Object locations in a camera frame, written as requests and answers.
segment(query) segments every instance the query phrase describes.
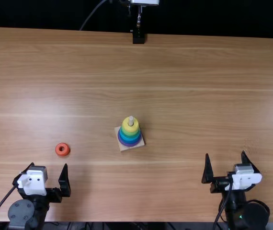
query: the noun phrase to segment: green ring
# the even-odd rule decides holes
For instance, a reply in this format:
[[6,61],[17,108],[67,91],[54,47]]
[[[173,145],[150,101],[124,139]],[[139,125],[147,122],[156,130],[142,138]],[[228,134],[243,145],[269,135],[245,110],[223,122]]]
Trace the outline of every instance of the green ring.
[[140,130],[140,128],[139,128],[136,132],[133,132],[133,133],[130,133],[130,132],[125,131],[125,129],[124,129],[123,127],[121,127],[121,130],[122,130],[122,132],[123,132],[126,136],[134,136],[135,134],[138,133],[138,131]]

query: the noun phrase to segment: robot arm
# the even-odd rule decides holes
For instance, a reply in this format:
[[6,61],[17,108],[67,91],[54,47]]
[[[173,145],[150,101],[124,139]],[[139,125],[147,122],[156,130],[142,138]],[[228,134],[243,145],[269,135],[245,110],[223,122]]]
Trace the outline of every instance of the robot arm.
[[42,229],[49,203],[61,203],[62,197],[70,197],[67,164],[58,180],[60,188],[45,188],[46,181],[46,167],[33,163],[13,180],[13,186],[18,188],[23,199],[14,202],[9,208],[9,230]]
[[245,196],[245,192],[261,181],[262,175],[245,151],[241,160],[242,163],[235,164],[234,171],[228,172],[227,176],[214,177],[209,155],[206,154],[202,183],[211,183],[211,193],[222,194],[219,212],[224,206],[229,230],[264,230],[270,216],[269,207],[259,200],[246,201]]

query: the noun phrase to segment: black background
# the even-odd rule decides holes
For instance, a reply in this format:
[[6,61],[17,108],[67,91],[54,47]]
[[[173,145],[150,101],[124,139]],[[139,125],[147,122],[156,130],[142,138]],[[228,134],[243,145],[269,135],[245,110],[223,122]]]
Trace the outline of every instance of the black background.
[[[78,30],[99,2],[0,0],[0,26]],[[107,1],[84,30],[129,32],[127,15],[118,0]],[[160,0],[142,18],[147,33],[273,38],[273,0]]]

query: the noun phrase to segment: wooden base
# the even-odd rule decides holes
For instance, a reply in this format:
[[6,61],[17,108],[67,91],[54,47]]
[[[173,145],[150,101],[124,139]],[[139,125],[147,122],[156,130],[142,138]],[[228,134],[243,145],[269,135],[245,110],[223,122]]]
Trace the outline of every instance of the wooden base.
[[116,140],[118,142],[118,146],[119,146],[119,149],[120,149],[121,152],[145,146],[143,136],[141,136],[140,142],[137,145],[133,146],[133,147],[127,147],[127,146],[123,145],[121,142],[119,142],[119,140],[117,138],[117,134],[118,134],[118,131],[119,131],[120,128],[121,128],[120,126],[119,127],[115,127],[114,131],[115,131]]

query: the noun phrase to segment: wood grain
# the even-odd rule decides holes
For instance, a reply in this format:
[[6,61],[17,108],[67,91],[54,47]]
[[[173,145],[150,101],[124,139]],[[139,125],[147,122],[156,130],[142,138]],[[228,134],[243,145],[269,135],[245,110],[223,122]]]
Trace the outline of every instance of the wood grain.
[[[30,162],[71,198],[48,221],[213,221],[205,154],[225,175],[240,152],[263,173],[247,193],[273,221],[273,39],[0,28],[0,200]],[[146,146],[121,153],[128,115]],[[54,148],[66,142],[71,154]],[[7,219],[14,192],[0,209]]]

